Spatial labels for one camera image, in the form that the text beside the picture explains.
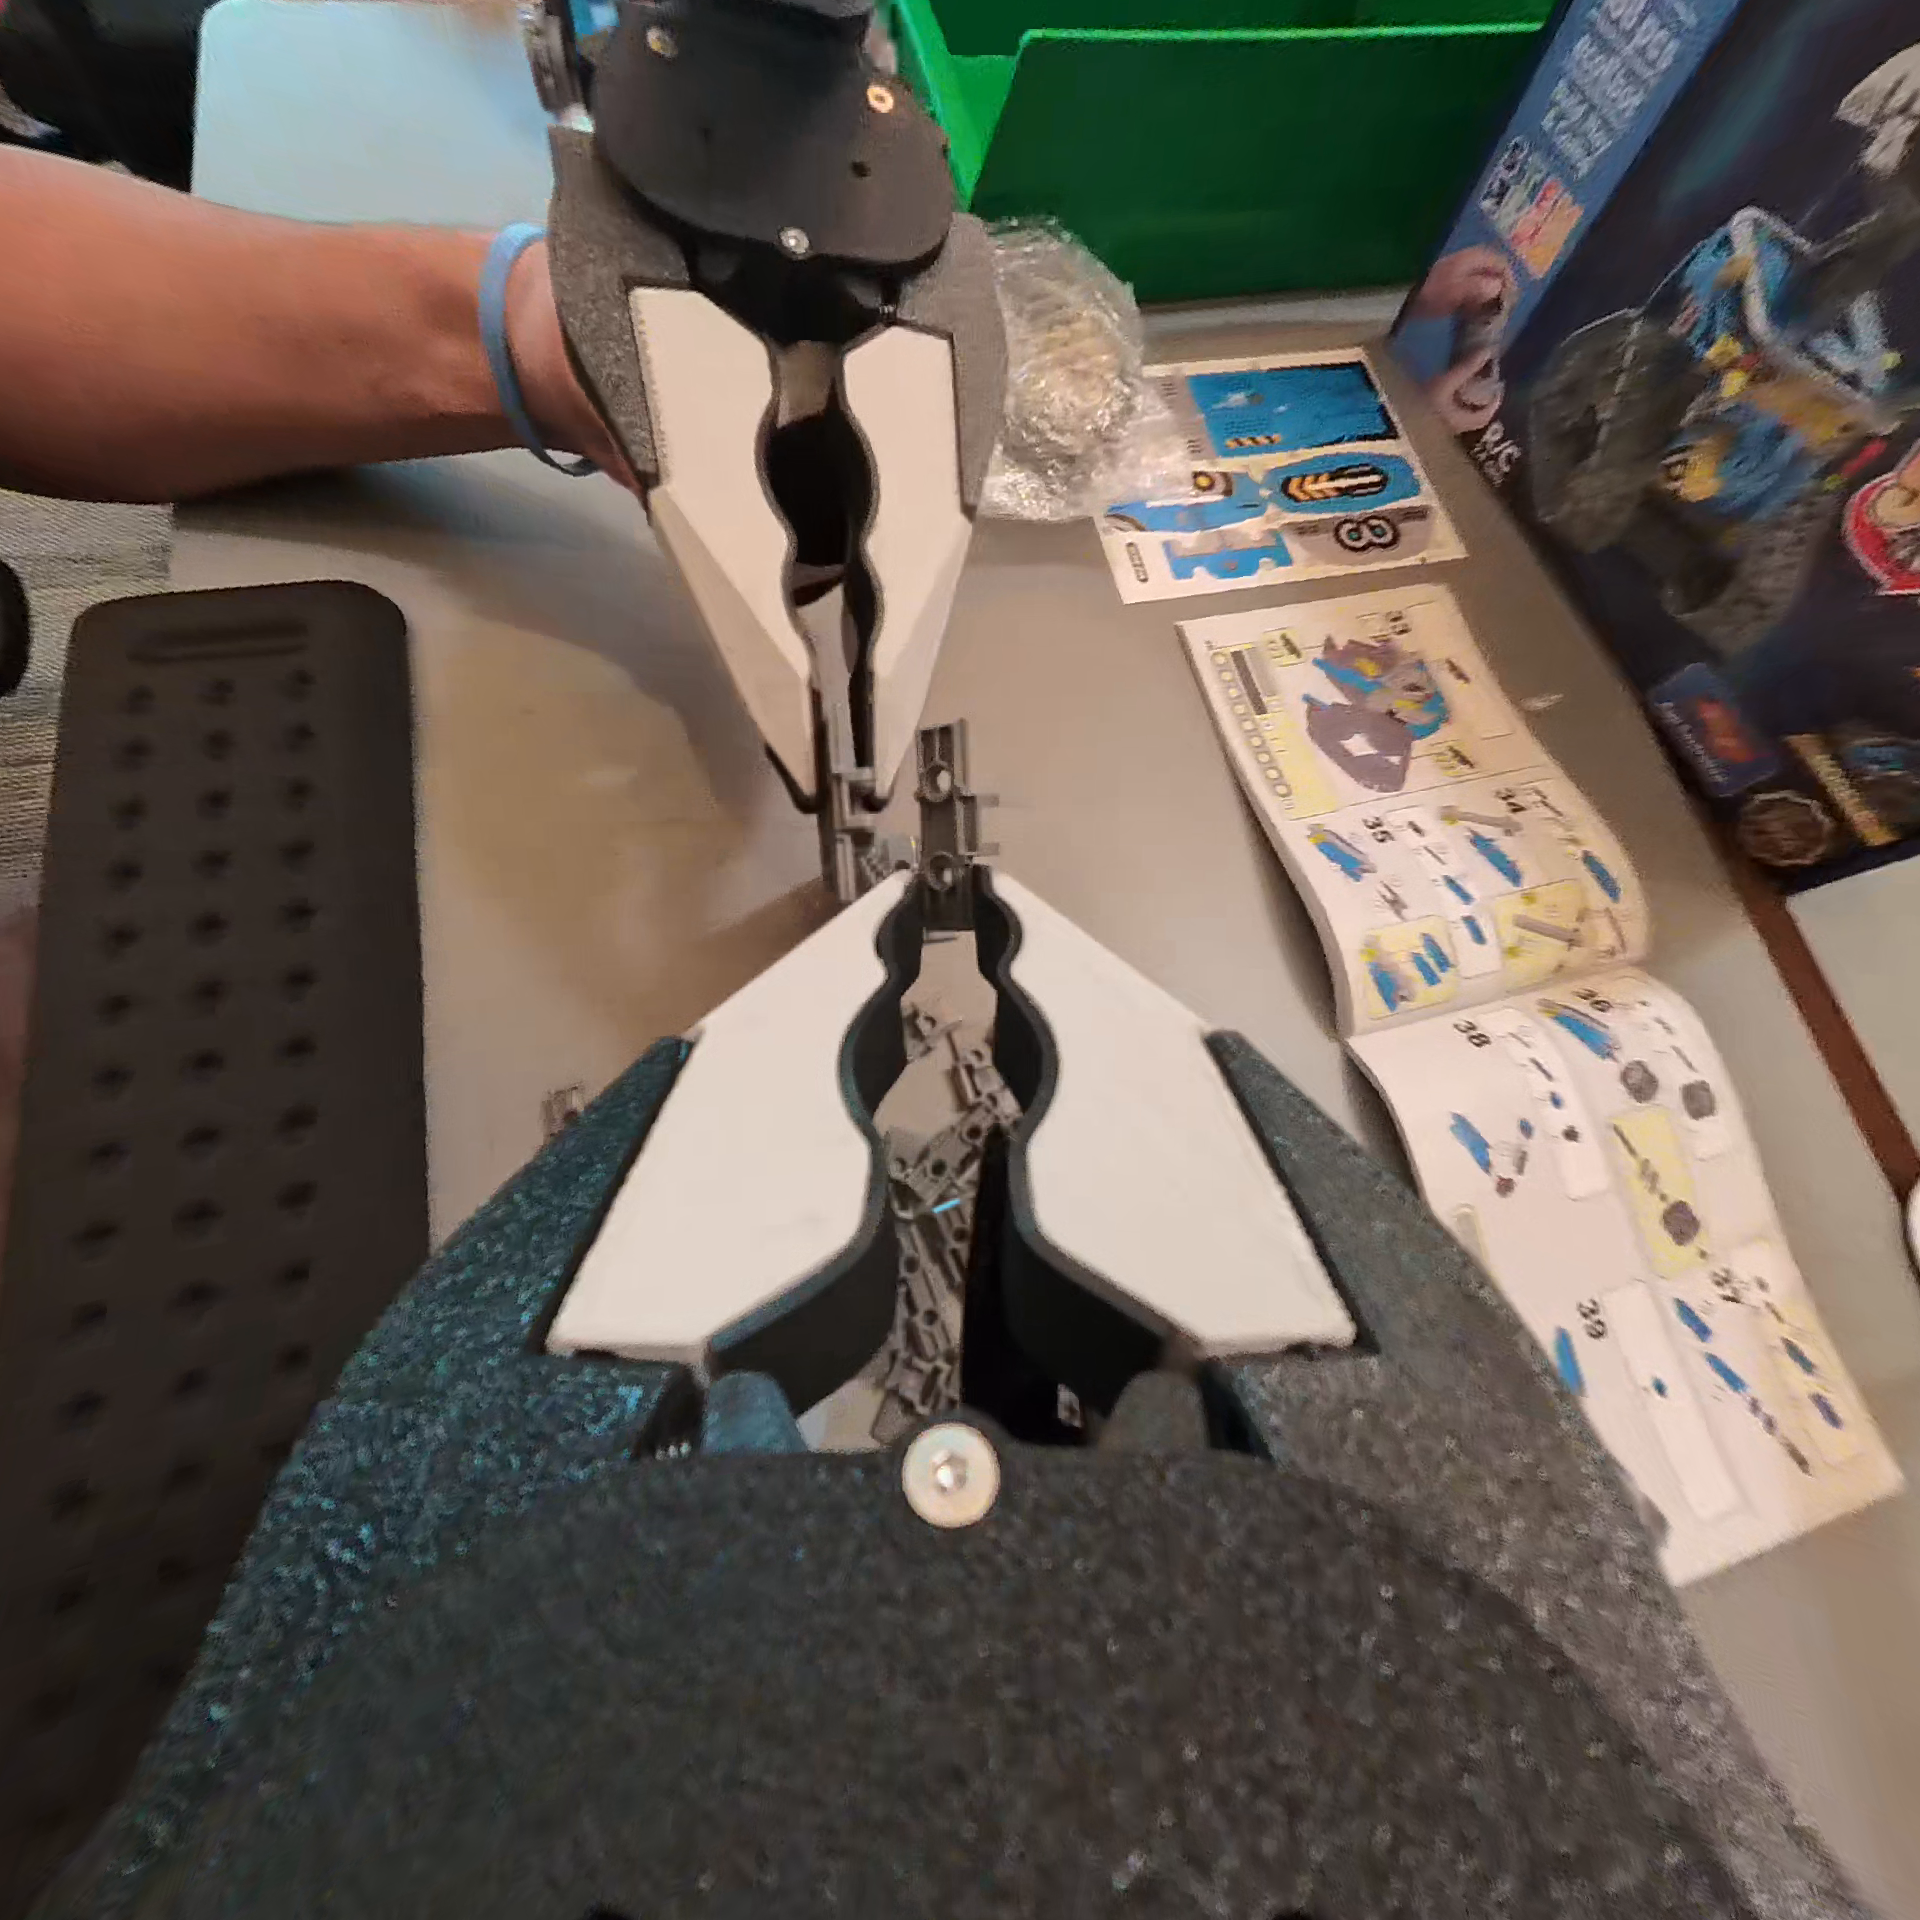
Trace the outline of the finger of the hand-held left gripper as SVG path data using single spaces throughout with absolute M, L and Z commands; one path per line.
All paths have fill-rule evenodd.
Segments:
M 777 352 L 703 292 L 639 285 L 628 303 L 651 422 L 651 532 L 798 806 L 823 806 L 801 606 L 846 569 L 846 474 L 827 420 L 781 420 Z
M 849 347 L 838 373 L 838 403 L 868 470 L 846 576 L 857 639 L 855 747 L 872 791 L 887 796 L 914 747 L 973 541 L 954 347 L 946 336 L 887 326 Z

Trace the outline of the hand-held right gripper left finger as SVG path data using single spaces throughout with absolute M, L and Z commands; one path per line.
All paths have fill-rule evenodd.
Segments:
M 897 1318 L 876 1110 L 907 1067 L 918 885 L 899 870 L 691 1036 L 549 1322 L 562 1355 L 860 1373 Z

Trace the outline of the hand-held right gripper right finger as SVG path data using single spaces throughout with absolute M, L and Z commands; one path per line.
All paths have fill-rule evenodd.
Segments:
M 1009 1154 L 1028 1328 L 1098 1300 L 1203 1359 L 1350 1347 L 1355 1322 L 1214 1055 L 1209 1025 L 1010 877 L 975 878 L 995 1066 L 1020 1103 Z

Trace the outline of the pile of grey track pieces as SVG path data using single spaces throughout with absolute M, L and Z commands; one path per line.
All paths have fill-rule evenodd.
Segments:
M 973 1259 L 979 1182 L 988 1144 L 1020 1106 L 1001 1080 L 988 1032 L 947 993 L 905 1000 L 905 1093 L 891 1113 L 940 1119 L 931 1130 L 887 1126 L 887 1203 L 897 1226 L 897 1311 L 872 1362 L 813 1408 L 798 1408 L 813 1448 L 868 1448 L 961 1399 L 961 1321 Z

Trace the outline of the single grey track link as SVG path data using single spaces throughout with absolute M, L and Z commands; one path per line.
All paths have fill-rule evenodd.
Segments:
M 973 870 L 998 855 L 998 793 L 973 778 L 973 730 L 964 718 L 918 730 L 914 807 L 924 939 L 958 939 L 973 932 Z

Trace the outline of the person's left forearm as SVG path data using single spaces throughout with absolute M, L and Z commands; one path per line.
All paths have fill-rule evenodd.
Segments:
M 178 503 L 513 444 L 484 242 L 310 224 L 4 150 L 4 487 Z

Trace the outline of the grey desk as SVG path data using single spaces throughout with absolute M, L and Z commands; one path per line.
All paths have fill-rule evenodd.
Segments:
M 1899 1199 L 1637 702 L 1406 379 L 1385 368 L 1384 387 L 1469 546 L 1431 578 L 1643 877 L 1652 973 L 1732 1067 L 1829 1341 L 1900 1460 L 1899 1497 L 1694 1586 L 1688 1607 L 1806 1818 L 1880 1914 L 1914 1918 L 1917 1284 Z M 435 1241 L 539 1150 L 553 1093 L 603 1091 L 820 921 L 810 824 L 605 481 L 498 452 L 267 487 L 180 510 L 169 572 L 360 580 L 408 620 Z M 1320 941 L 1179 650 L 1195 610 L 1124 606 L 1088 522 L 988 522 L 929 715 L 970 720 L 1014 877 L 1392 1162 Z

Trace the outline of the person's left hand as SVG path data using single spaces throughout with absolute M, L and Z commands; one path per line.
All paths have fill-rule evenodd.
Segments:
M 521 259 L 514 269 L 503 306 L 503 332 L 523 411 L 536 426 L 543 450 L 556 457 L 586 461 L 628 492 L 643 496 L 636 470 L 572 368 L 546 266 L 535 262 L 535 258 Z

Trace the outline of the crumpled clear plastic bag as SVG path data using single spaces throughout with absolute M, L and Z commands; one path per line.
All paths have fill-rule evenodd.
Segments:
M 1133 292 L 1057 222 L 998 222 L 988 242 L 1009 373 L 981 511 L 1098 514 L 1165 468 Z

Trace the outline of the blue wristband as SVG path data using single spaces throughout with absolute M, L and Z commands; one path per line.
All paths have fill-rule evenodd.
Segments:
M 546 244 L 546 231 L 531 222 L 510 222 L 493 233 L 484 250 L 477 311 L 479 311 L 479 342 L 493 379 L 497 403 L 514 442 L 546 468 L 562 470 L 572 480 L 586 480 L 601 474 L 601 468 L 579 452 L 556 452 L 531 411 L 525 409 L 523 384 L 514 368 L 513 340 L 510 340 L 510 291 L 513 277 L 525 253 Z

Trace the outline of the blue sticker sheet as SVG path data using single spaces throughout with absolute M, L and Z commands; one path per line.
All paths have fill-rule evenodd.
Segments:
M 1149 370 L 1187 481 L 1096 514 L 1124 606 L 1458 565 L 1469 546 L 1365 347 Z

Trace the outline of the building instruction booklet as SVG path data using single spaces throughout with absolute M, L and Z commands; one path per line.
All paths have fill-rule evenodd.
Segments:
M 1588 1415 L 1669 1580 L 1900 1492 L 1732 1073 L 1640 973 L 1643 881 L 1451 592 L 1179 636 L 1428 1207 Z

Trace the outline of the green plastic bin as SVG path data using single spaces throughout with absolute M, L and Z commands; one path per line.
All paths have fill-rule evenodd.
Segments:
M 1554 2 L 880 2 L 961 206 L 1051 222 L 1143 303 L 1403 285 Z

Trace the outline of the blue building set box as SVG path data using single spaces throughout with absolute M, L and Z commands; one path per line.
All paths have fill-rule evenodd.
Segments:
M 1914 2 L 1555 2 L 1388 346 L 1778 889 L 1917 852 Z

